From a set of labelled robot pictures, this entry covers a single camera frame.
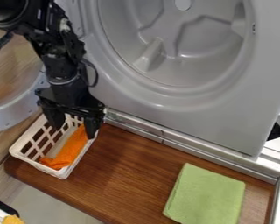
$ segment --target green cloth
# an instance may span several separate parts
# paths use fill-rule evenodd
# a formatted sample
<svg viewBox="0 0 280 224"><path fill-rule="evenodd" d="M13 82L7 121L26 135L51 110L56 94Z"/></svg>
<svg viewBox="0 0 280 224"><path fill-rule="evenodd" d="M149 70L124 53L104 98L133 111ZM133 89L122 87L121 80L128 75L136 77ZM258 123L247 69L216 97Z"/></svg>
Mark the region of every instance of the green cloth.
<svg viewBox="0 0 280 224"><path fill-rule="evenodd" d="M185 164L163 211L182 224L236 224L245 184Z"/></svg>

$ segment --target orange cloth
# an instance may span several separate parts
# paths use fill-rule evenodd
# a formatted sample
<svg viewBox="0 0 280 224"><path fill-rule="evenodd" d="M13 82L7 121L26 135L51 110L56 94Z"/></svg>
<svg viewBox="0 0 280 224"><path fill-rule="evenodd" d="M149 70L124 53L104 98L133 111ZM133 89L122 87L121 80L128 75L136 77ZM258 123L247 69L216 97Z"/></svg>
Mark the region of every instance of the orange cloth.
<svg viewBox="0 0 280 224"><path fill-rule="evenodd" d="M66 141L56 158L42 157L40 163L54 170L70 165L80 154L84 145L88 141L85 127L82 124Z"/></svg>

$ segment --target black cable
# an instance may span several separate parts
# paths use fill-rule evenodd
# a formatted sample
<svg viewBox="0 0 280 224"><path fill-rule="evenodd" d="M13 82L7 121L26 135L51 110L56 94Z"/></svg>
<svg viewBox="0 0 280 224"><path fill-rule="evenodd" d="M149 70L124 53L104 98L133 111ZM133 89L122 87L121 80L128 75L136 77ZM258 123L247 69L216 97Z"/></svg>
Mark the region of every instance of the black cable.
<svg viewBox="0 0 280 224"><path fill-rule="evenodd" d="M7 45L12 38L13 38L13 34L11 32L7 32L5 35L3 35L0 38L0 50L2 49L2 47Z"/></svg>
<svg viewBox="0 0 280 224"><path fill-rule="evenodd" d="M83 80L86 82L86 84L87 84L87 86L88 86L89 88L95 87L95 86L97 85L97 82L98 82L98 79L99 79L99 75L98 75L98 73L97 73L97 70L96 70L96 68L95 68L95 65L92 64L92 63L91 63L89 60L87 60L87 59L82 59L81 62L84 63L86 66L89 66L89 67L91 67L92 69L94 69L94 75L95 75L95 77L94 77L94 82L93 82L91 85L89 85L88 82L87 82L86 80L84 80L84 78L83 78Z"/></svg>

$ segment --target basket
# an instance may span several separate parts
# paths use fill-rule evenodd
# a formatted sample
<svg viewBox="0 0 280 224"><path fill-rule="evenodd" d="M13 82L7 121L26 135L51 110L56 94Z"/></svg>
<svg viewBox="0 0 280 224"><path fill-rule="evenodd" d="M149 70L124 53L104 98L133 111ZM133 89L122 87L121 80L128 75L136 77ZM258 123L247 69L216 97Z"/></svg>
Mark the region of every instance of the basket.
<svg viewBox="0 0 280 224"><path fill-rule="evenodd" d="M82 119L73 115L66 115L66 121L60 130L52 128L46 117L41 115L39 119L10 147L10 154L38 170L48 173L58 179L66 179L80 162L92 142L97 137L87 141L79 156L69 166L56 171L39 162L40 158L47 156L54 158L61 150L67 139L82 124Z"/></svg>

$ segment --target wooden board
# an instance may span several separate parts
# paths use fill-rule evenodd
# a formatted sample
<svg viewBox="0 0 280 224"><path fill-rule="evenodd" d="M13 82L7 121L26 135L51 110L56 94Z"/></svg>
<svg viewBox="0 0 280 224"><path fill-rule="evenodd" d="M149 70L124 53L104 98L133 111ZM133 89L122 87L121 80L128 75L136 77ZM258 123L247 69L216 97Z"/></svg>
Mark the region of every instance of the wooden board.
<svg viewBox="0 0 280 224"><path fill-rule="evenodd" d="M273 185L107 124L66 180L13 157L5 170L101 221L156 224L174 223L162 211L184 163L244 181L240 223L268 223Z"/></svg>

